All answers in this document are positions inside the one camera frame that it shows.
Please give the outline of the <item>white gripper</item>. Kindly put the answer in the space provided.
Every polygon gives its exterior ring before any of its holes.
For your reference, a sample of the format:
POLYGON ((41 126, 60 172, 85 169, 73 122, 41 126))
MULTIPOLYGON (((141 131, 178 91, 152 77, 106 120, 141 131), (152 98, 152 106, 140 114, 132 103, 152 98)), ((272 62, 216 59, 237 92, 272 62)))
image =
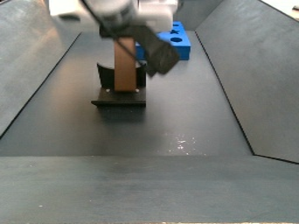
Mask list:
POLYGON ((108 28, 145 25, 153 32, 172 29, 178 0, 49 0, 49 14, 62 28, 86 32, 96 24, 92 12, 108 28))

